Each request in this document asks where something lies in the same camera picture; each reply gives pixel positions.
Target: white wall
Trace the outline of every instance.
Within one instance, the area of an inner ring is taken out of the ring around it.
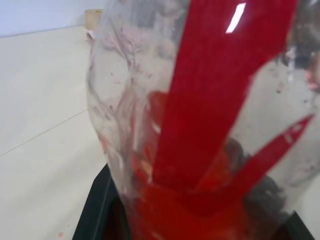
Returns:
[[[0,37],[84,24],[107,0],[0,0]]]

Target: clear plastic container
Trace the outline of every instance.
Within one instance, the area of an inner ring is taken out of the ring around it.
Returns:
[[[88,105],[135,240],[263,240],[320,171],[319,1],[108,0]]]

